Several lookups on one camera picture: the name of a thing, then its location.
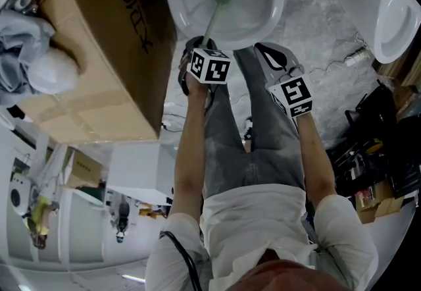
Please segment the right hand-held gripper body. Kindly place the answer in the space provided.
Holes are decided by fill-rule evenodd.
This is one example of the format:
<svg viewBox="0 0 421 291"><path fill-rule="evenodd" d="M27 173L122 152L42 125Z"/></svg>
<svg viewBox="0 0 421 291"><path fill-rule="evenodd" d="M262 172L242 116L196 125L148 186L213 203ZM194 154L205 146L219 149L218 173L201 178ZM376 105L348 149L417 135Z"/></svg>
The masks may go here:
<svg viewBox="0 0 421 291"><path fill-rule="evenodd" d="M309 77L300 69L276 70L266 74L266 89L276 106L288 117L311 112L313 91Z"/></svg>

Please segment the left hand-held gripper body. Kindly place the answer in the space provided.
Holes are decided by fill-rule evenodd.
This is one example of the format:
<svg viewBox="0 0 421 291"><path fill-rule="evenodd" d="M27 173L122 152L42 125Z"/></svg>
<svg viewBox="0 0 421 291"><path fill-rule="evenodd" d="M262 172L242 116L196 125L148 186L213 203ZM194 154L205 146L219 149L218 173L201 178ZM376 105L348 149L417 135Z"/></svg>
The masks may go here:
<svg viewBox="0 0 421 291"><path fill-rule="evenodd" d="M190 49L187 52L187 63L179 72L179 84L185 95L189 94L186 74L189 73L201 84L226 84L231 58L223 51L203 48Z"/></svg>

